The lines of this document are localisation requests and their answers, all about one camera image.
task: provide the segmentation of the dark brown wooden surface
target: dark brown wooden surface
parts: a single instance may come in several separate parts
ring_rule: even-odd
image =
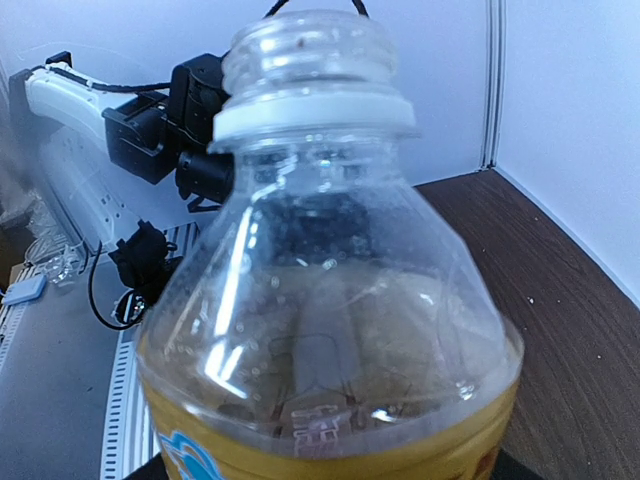
[[[419,187],[526,344],[505,450],[548,480],[640,478],[640,312],[493,171]]]

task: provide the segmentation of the white wall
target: white wall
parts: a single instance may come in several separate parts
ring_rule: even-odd
[[[9,73],[68,49],[76,67],[94,77],[144,83],[168,80],[174,65],[200,53],[224,53],[232,35],[275,0],[1,3],[0,58]],[[423,137],[404,150],[407,176],[417,184],[476,170],[486,84],[485,1],[365,3],[398,44],[397,85],[418,113]],[[350,0],[291,0],[285,9],[320,7],[353,10]]]
[[[640,2],[507,4],[498,167],[639,303]]]

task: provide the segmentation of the bottle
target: bottle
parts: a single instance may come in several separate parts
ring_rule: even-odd
[[[172,480],[489,478],[523,345],[399,171],[395,68],[349,13],[235,37],[211,146],[234,190],[138,342]]]

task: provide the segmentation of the gray table top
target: gray table top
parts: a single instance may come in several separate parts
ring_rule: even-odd
[[[107,317],[124,287],[103,262],[94,290]],[[3,480],[99,478],[118,333],[93,316],[87,282],[85,273],[70,287],[47,285],[15,332],[0,371]]]

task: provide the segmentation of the blue logo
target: blue logo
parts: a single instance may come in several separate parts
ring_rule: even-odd
[[[182,433],[173,432],[171,438],[160,435],[160,441],[182,480],[224,480],[209,453]]]

